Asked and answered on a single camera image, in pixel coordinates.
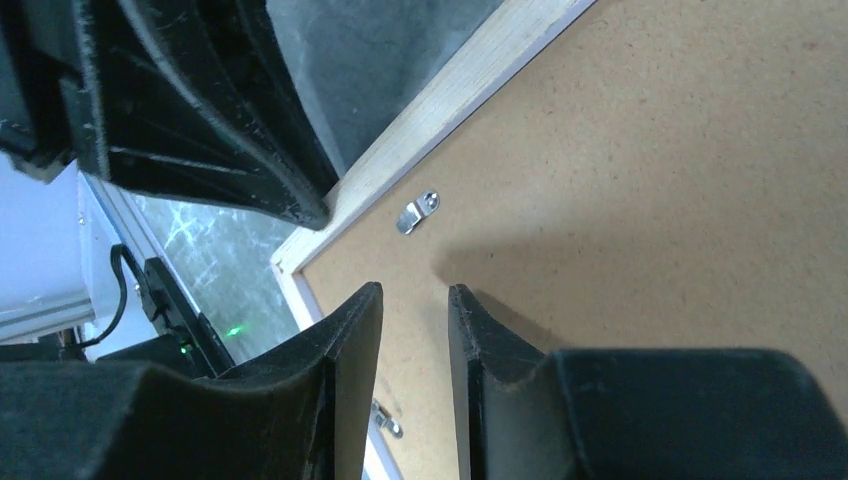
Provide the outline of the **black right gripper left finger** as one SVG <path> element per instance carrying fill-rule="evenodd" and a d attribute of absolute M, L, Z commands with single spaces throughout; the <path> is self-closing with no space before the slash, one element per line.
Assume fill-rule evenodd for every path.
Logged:
<path fill-rule="evenodd" d="M 150 362 L 5 362 L 5 479 L 358 479 L 383 320 L 368 282 L 216 379 Z"/>

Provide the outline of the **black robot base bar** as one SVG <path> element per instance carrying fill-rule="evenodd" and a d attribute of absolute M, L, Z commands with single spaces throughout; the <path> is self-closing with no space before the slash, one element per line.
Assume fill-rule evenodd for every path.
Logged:
<path fill-rule="evenodd" d="M 136 342 L 108 353 L 105 360 L 152 361 L 191 378 L 216 378 L 234 367 L 236 362 L 226 350 L 215 330 L 202 313 L 194 313 L 160 258 L 147 259 L 141 270 L 130 259 L 127 266 L 140 274 L 141 307 L 148 324 L 156 331 L 155 338 Z M 85 320 L 93 314 L 90 300 L 73 300 L 56 307 L 42 308 L 32 314 L 1 318 L 1 327 L 12 327 L 30 320 L 56 319 L 64 324 Z M 82 360 L 84 349 L 103 346 L 105 340 L 84 347 L 88 341 L 75 340 L 67 344 L 38 340 L 35 343 L 1 345 L 1 362 L 74 361 Z"/>

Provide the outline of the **white wooden picture frame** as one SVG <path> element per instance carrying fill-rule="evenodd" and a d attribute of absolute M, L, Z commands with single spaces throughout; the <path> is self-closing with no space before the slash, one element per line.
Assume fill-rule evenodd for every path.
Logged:
<path fill-rule="evenodd" d="M 373 479 L 454 479 L 458 459 L 448 354 L 448 288 L 539 281 L 580 224 L 570 173 L 572 109 L 596 1 L 507 1 L 393 121 L 330 195 L 320 232 L 298 229 L 271 260 L 298 327 L 317 323 L 366 281 L 383 286 L 372 398 L 400 422 L 371 428 Z M 410 235 L 396 222 L 428 190 L 439 208 Z"/>

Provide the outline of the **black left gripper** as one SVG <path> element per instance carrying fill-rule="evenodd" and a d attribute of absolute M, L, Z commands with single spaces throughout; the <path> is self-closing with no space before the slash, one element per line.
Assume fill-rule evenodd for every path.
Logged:
<path fill-rule="evenodd" d="M 124 190 L 330 221 L 337 174 L 262 1 L 3 1 L 1 151 L 50 183 L 70 128 L 80 170 Z"/>

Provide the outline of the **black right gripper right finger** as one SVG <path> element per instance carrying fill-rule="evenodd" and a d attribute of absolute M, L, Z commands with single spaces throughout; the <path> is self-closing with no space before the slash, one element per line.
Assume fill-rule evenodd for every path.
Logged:
<path fill-rule="evenodd" d="M 545 353 L 463 284 L 448 293 L 463 479 L 843 479 L 847 431 L 771 349 Z"/>

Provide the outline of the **brown backing board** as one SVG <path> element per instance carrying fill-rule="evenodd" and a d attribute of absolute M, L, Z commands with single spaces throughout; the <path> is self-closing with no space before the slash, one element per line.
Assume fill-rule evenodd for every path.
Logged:
<path fill-rule="evenodd" d="M 786 351 L 847 410 L 847 5 L 600 1 L 571 41 L 580 224 L 527 292 L 537 348 Z"/>

